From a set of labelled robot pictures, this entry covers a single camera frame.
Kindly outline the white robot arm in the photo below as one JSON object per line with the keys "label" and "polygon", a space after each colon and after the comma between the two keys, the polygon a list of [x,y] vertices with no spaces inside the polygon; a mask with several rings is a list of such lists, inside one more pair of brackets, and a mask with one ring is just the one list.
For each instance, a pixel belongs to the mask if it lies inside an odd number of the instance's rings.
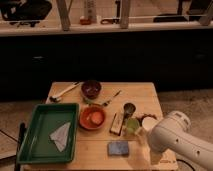
{"label": "white robot arm", "polygon": [[191,122],[181,111],[171,111],[161,120],[151,114],[138,116],[149,146],[150,160],[157,164],[163,153],[172,150],[207,171],[213,171],[213,144],[188,133]]}

